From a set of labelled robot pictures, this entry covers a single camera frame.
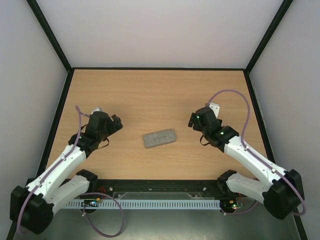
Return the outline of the grey glasses case green lining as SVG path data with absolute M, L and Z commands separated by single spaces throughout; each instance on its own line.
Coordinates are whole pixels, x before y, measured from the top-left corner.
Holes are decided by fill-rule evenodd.
M 142 136 L 143 144 L 146 149 L 155 148 L 176 142 L 177 136 L 174 129 L 165 129 Z

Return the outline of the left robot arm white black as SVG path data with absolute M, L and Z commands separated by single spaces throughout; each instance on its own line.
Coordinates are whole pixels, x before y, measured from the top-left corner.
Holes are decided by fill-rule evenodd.
M 79 171 L 71 180 L 69 174 L 83 163 L 100 143 L 123 128 L 121 119 L 95 109 L 88 123 L 79 125 L 61 155 L 40 176 L 25 187 L 17 186 L 10 195 L 9 217 L 21 227 L 40 234 L 52 222 L 55 214 L 72 199 L 97 189 L 98 177 L 88 170 Z

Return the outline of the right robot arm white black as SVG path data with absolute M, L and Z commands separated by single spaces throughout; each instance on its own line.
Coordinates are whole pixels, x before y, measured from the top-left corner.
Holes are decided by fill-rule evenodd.
M 271 162 L 250 145 L 232 127 L 222 125 L 212 106 L 193 112 L 188 127 L 201 132 L 201 139 L 246 167 L 255 179 L 228 170 L 218 178 L 218 191 L 229 196 L 239 193 L 262 203 L 276 219 L 283 220 L 305 199 L 301 175 Z

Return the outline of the left green circuit board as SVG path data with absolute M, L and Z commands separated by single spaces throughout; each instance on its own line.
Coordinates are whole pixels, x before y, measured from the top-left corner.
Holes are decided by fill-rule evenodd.
M 84 207 L 84 206 L 87 206 L 87 207 L 99 207 L 103 202 L 103 199 L 102 198 L 96 198 L 96 199 L 84 199 L 81 204 L 80 204 L 80 207 Z

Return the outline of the green circuit board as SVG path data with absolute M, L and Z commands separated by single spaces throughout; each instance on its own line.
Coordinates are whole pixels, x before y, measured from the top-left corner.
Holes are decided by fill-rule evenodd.
M 244 206 L 244 200 L 242 198 L 227 200 L 225 203 L 225 207 L 231 208 L 231 209 L 240 209 L 243 206 Z
M 81 204 L 80 204 L 80 207 L 84 207 L 84 206 L 87 206 L 87 207 L 99 207 L 103 202 L 103 199 L 102 198 L 96 198 L 96 199 L 84 199 Z

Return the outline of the right green circuit board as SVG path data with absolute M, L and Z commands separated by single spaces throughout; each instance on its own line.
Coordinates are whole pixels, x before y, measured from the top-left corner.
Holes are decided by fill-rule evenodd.
M 225 203 L 225 207 L 231 208 L 231 209 L 240 209 L 243 206 L 244 206 L 244 200 L 242 198 L 227 200 Z

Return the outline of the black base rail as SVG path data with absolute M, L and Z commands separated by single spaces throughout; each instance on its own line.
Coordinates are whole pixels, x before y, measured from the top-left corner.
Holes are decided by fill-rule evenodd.
M 107 193 L 187 193 L 204 198 L 237 198 L 238 193 L 223 194 L 217 180 L 120 180 L 99 179 L 98 187 Z

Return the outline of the black enclosure frame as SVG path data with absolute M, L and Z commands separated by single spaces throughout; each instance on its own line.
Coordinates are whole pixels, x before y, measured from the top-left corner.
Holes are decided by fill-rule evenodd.
M 217 97 L 223 121 L 241 130 L 243 70 L 280 7 L 278 0 L 40 0 L 62 63 L 25 0 L 0 3 L 0 237 L 10 194 L 36 175 L 67 76 L 72 75 L 51 161 L 77 131 L 77 110 L 121 118 L 110 146 L 82 168 L 101 178 L 200 180 L 235 159 L 200 145 L 192 112 Z M 143 135 L 174 129 L 176 142 L 145 148 Z

